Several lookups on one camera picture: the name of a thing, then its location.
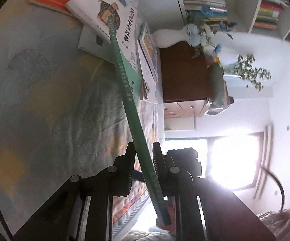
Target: floral bedspread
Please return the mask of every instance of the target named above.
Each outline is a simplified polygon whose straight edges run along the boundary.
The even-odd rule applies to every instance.
[[[71,175],[97,174],[132,141],[114,66],[77,49],[81,29],[29,0],[0,10],[0,206],[13,234]],[[138,110],[151,146],[163,104]],[[114,199],[114,222],[145,190]]]

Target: potted plant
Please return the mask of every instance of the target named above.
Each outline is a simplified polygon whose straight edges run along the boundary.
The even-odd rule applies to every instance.
[[[257,79],[270,80],[270,71],[262,68],[253,68],[252,64],[255,62],[255,58],[252,54],[248,54],[244,59],[242,55],[238,56],[237,62],[227,66],[223,66],[224,76],[237,76],[244,81],[250,81],[251,84],[258,90],[263,89],[263,85]]]

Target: plant pot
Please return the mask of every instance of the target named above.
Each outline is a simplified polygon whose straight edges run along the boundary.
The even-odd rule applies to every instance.
[[[160,29],[152,35],[157,48],[167,48],[180,41],[189,41],[186,26],[181,30]]]

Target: metal bolt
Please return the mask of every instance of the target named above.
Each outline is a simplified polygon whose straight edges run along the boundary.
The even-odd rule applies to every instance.
[[[180,169],[178,167],[171,167],[170,168],[170,172],[172,172],[172,173],[179,173],[180,172]]]
[[[117,167],[115,166],[110,166],[107,168],[108,172],[115,172],[117,170]]]
[[[70,181],[71,182],[77,182],[79,180],[79,178],[80,177],[78,175],[73,175],[73,176],[70,177]]]

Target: brown wooden dresser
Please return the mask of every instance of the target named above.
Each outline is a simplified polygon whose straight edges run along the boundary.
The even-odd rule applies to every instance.
[[[202,116],[209,108],[212,87],[204,54],[195,59],[194,48],[179,42],[160,49],[164,116]]]

